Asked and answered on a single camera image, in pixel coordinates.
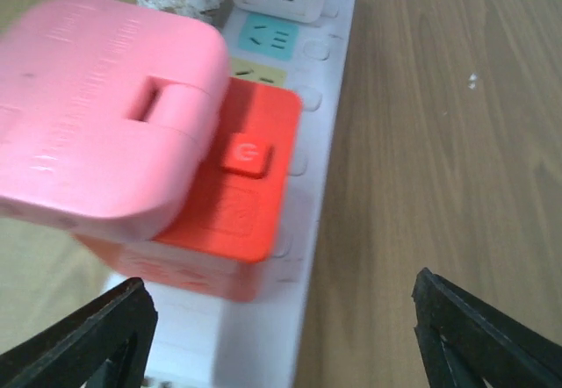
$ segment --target tabletop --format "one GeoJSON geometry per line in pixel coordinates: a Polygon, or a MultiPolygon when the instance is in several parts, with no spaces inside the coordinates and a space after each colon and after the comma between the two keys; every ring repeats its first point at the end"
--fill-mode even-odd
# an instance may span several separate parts
{"type": "MultiPolygon", "coordinates": [[[[296,386],[428,386],[423,267],[562,343],[561,33],[562,0],[357,0],[296,386]]],[[[0,351],[108,273],[56,230],[0,241],[0,351]]]]}

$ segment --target blue object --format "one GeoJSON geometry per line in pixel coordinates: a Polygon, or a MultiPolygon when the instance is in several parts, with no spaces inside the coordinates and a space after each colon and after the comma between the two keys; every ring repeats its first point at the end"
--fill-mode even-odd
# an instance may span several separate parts
{"type": "Polygon", "coordinates": [[[298,35],[299,26],[292,22],[250,13],[238,38],[238,47],[280,61],[289,61],[298,35]]]}

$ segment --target white power strip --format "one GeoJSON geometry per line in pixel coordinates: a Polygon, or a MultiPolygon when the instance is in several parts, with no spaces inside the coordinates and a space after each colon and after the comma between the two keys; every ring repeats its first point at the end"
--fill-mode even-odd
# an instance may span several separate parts
{"type": "MultiPolygon", "coordinates": [[[[289,61],[238,48],[247,12],[234,9],[227,21],[231,55],[286,71],[285,87],[305,104],[270,283],[250,304],[146,283],[159,315],[147,386],[292,385],[354,6],[355,0],[327,0],[320,19],[299,25],[289,61]]],[[[104,291],[124,279],[112,275],[104,291]]]]}

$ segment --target pink power adapter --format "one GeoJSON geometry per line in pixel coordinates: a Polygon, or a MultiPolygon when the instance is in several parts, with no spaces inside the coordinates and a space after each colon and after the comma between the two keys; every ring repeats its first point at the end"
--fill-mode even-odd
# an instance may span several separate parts
{"type": "Polygon", "coordinates": [[[181,210],[229,78],[211,26],[49,0],[0,40],[0,215],[115,242],[181,210]]]}

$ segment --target paper debris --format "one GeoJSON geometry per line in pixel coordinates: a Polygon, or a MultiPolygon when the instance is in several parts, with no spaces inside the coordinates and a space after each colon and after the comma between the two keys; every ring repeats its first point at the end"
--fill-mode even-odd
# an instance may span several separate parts
{"type": "Polygon", "coordinates": [[[476,81],[478,81],[478,75],[472,74],[470,78],[468,78],[468,81],[469,81],[468,88],[474,90],[476,88],[476,81]]]}
{"type": "Polygon", "coordinates": [[[136,0],[139,6],[156,9],[158,11],[171,11],[184,17],[200,19],[209,24],[213,18],[206,15],[208,11],[219,9],[223,0],[136,0]]]}

